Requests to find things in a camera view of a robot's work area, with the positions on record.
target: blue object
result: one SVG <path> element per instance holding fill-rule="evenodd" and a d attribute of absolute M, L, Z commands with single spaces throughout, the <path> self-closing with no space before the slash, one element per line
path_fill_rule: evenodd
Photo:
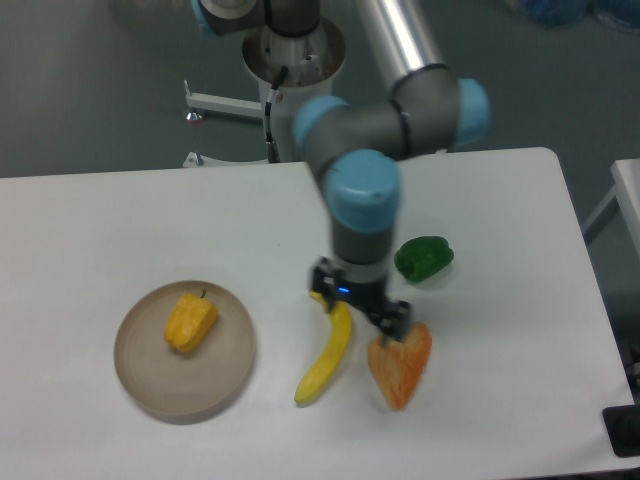
<path fill-rule="evenodd" d="M 460 111 L 454 147 L 475 142 L 483 138 L 491 125 L 491 108 L 487 92 L 477 80 L 458 80 L 460 89 Z"/>
<path fill-rule="evenodd" d="M 398 168 L 376 150 L 349 152 L 327 172 L 324 197 L 331 215 L 347 228 L 381 232 L 393 225 L 398 213 Z"/>
<path fill-rule="evenodd" d="M 191 8 L 193 9 L 193 13 L 196 16 L 196 20 L 198 21 L 198 26 L 200 27 L 200 31 L 205 37 L 217 37 L 215 32 L 211 30 L 211 27 L 207 23 L 207 20 L 204 18 L 204 14 L 202 13 L 202 9 L 200 7 L 200 2 L 198 0 L 191 0 Z"/>
<path fill-rule="evenodd" d="M 640 31 L 640 0 L 596 0 L 594 8 L 605 24 Z"/>
<path fill-rule="evenodd" d="M 318 121 L 334 108 L 349 108 L 340 97 L 323 95 L 305 103 L 293 121 L 293 140 L 298 148 L 304 148 L 307 137 Z"/>
<path fill-rule="evenodd" d="M 566 25 L 578 20 L 591 0 L 518 0 L 529 18 L 547 25 Z"/>

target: blue joint cap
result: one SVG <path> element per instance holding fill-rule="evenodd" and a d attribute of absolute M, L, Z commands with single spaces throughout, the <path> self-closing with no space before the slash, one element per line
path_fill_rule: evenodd
<path fill-rule="evenodd" d="M 487 92 L 477 80 L 458 80 L 460 111 L 454 147 L 461 147 L 483 138 L 491 125 L 491 108 Z"/>
<path fill-rule="evenodd" d="M 400 174 L 393 160 L 376 150 L 355 150 L 327 171 L 324 197 L 333 218 L 360 233 L 391 227 L 400 206 Z"/>
<path fill-rule="evenodd" d="M 298 148 L 304 148 L 313 127 L 328 112 L 335 108 L 349 108 L 349 104 L 340 97 L 323 95 L 305 103 L 293 120 L 293 140 Z"/>
<path fill-rule="evenodd" d="M 196 16 L 196 20 L 198 21 L 198 26 L 200 27 L 202 34 L 205 37 L 217 37 L 215 32 L 211 30 L 211 27 L 207 23 L 207 19 L 204 18 L 199 0 L 191 0 L 191 8 L 193 9 L 193 14 Z"/>

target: green bell pepper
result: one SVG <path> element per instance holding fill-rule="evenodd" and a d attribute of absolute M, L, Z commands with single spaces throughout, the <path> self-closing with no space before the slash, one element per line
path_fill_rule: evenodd
<path fill-rule="evenodd" d="M 453 257 L 453 250 L 444 238 L 417 237 L 400 247 L 393 263 L 404 278 L 418 283 L 449 265 Z"/>

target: white table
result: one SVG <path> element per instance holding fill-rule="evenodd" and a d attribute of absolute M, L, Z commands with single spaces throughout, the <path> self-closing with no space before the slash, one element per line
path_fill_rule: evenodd
<path fill-rule="evenodd" d="M 640 159 L 618 160 L 611 173 L 620 211 L 640 255 Z"/>
<path fill-rule="evenodd" d="M 582 233 L 587 244 L 607 226 L 619 211 L 640 255 L 640 159 L 617 160 L 611 166 L 614 186 L 589 215 Z"/>
<path fill-rule="evenodd" d="M 543 149 L 402 163 L 396 244 L 442 235 L 452 268 L 392 293 L 431 327 L 426 376 L 389 412 L 356 315 L 340 377 L 293 403 L 328 321 L 308 299 L 329 251 L 305 165 L 0 181 L 0 469 L 7 479 L 532 477 L 632 468 L 601 410 L 632 402 L 558 161 Z M 253 374 L 222 414 L 161 423 L 112 348 L 129 308 L 181 279 L 252 314 Z"/>

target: yellow bell pepper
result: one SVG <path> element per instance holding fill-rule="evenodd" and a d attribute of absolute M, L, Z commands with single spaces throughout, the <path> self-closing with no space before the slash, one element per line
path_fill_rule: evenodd
<path fill-rule="evenodd" d="M 185 293 L 169 315 L 164 339 L 176 350 L 188 353 L 198 346 L 217 318 L 218 307 Z"/>

